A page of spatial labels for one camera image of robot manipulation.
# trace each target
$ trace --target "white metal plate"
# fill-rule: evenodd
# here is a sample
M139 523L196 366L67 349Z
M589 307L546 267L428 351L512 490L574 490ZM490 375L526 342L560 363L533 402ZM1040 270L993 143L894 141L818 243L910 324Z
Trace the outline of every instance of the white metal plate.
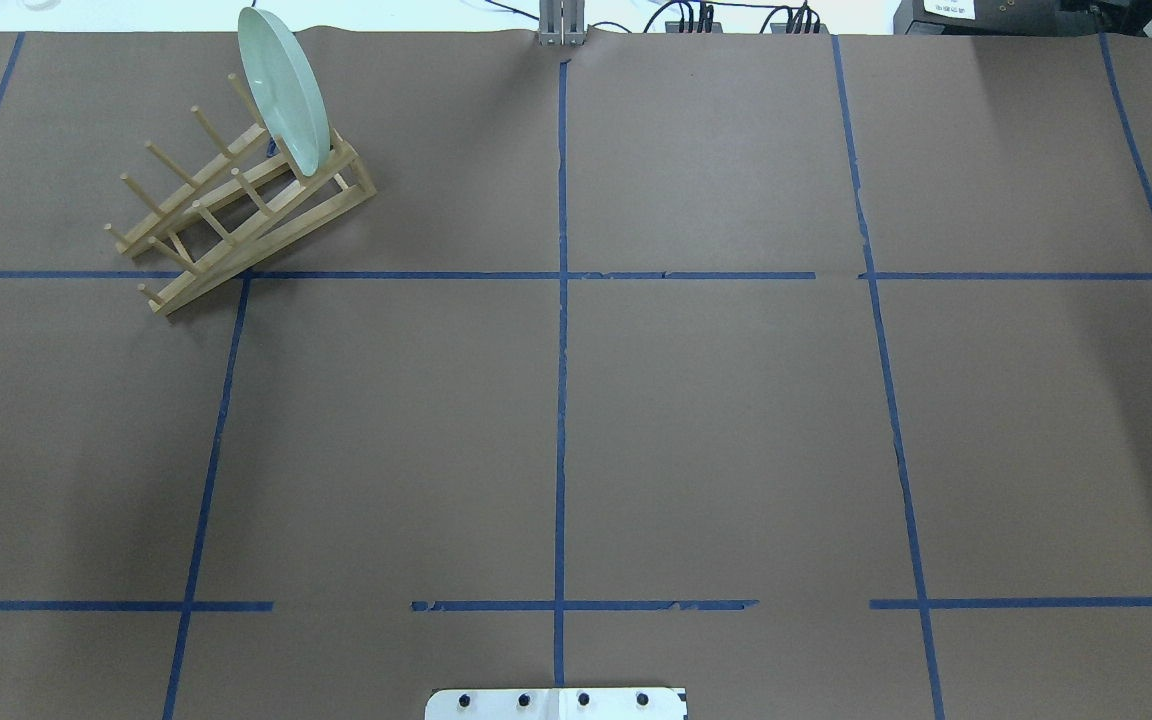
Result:
M453 689L429 698L425 720L685 720L685 698L681 688Z

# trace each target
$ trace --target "white bracket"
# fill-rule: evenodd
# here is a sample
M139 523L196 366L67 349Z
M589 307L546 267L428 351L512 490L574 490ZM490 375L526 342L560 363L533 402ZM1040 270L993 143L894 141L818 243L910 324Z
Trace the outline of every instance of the white bracket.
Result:
M425 720L687 720L681 688L545 688L438 691Z
M540 45L585 45L585 0L540 0Z

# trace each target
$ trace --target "cable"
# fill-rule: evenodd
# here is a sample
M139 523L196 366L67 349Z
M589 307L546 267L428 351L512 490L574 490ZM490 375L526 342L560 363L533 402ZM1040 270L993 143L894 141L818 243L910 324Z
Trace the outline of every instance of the cable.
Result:
M634 33L632 29L630 29L630 28L627 28L627 26L622 26L622 24L621 24L621 23L613 23L613 22L612 22L612 20L604 20L604 21L602 21L602 22L600 22L600 23L594 23L594 24L591 24L591 28L594 28L594 26L617 26L617 28L621 28L621 29L623 29L623 31L626 31L626 32L628 32L628 33L630 33L630 35L632 35L632 33Z
M695 26L696 17L695 17L695 14L694 14L695 10L692 10L692 8L691 8L691 3L689 3L689 1L687 1L687 0L669 0L668 3L660 5L659 8L657 8L657 12L652 13L652 17L647 18L647 24L645 24L645 26L643 26L643 32L647 32L649 29L652 29L652 23L655 22L655 18L660 17L660 13L664 13L664 10L666 10L666 8L668 8L669 5L681 5L681 6L684 6L684 8L687 8L687 24L689 24L689 26ZM681 31L681 29L682 29L682 20L679 20L679 29Z
M517 8L511 8L510 6L508 6L506 3L498 3L495 0L483 0L483 1L484 1L484 3L487 3L487 5L494 5L494 6L497 6L497 8L500 8L502 10L509 10L513 14L522 15L522 17L533 18L533 20L536 20L536 22L540 22L540 18L536 17L536 15L532 15L531 13L524 13L521 9L517 9Z
M763 21L763 26L758 28L758 33L759 35L763 35L764 32L767 32L767 26L770 24L772 24L772 18L774 18L776 16L776 13L780 13L781 10L785 10L785 14L788 15L788 18L785 22L786 23L793 22L793 20L794 20L794 8L790 8L790 6L788 6L788 5L778 6L778 8L775 8L774 10L772 10L772 13L767 14L767 18Z

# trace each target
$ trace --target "white background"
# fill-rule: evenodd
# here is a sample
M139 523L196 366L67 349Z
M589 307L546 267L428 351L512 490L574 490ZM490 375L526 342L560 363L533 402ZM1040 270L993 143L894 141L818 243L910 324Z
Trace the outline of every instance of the white background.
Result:
M29 0L54 6L31 10L26 0L0 0L0 31L232 31L238 8L250 0ZM536 14L535 0L503 0ZM764 0L749 0L763 3ZM899 0L814 0L813 8L835 33L890 33ZM490 31L529 28L522 15L499 12L479 0L259 0L291 29L341 26L366 31ZM643 31L657 8L649 0L586 0L586 22L615 20ZM662 18L676 18L677 6ZM767 10L718 8L725 32L756 32ZM776 15L776 22L785 14ZM1152 24L1147 28L1152 36Z

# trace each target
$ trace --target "light blue plate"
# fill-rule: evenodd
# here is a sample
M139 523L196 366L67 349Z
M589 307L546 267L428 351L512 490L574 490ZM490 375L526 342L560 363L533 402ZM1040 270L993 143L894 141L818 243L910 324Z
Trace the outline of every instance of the light blue plate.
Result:
M256 108L270 135L282 137L306 176L328 159L332 138L319 83L296 36L270 10L238 13L238 53Z

